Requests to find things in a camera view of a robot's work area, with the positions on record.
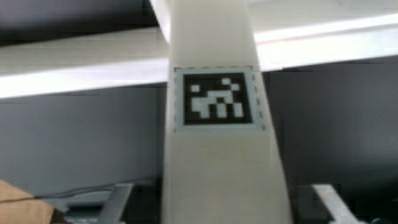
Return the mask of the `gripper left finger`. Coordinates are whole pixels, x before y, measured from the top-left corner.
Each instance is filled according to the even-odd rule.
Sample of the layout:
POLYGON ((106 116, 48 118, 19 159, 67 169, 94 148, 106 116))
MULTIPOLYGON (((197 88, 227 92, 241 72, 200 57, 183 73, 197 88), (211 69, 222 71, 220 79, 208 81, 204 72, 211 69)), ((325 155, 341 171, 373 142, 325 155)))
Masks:
POLYGON ((124 207, 129 201, 133 184, 117 184, 101 201, 69 203, 64 213, 67 224, 126 224, 124 207))

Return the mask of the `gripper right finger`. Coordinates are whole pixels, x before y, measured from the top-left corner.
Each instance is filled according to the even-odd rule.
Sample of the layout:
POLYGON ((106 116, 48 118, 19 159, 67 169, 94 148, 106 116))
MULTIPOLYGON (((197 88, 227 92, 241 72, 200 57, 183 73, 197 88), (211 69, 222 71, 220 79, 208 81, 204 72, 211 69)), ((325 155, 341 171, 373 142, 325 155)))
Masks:
POLYGON ((314 184, 312 189, 332 216, 328 224, 362 224, 348 209, 334 187, 328 184, 314 184))

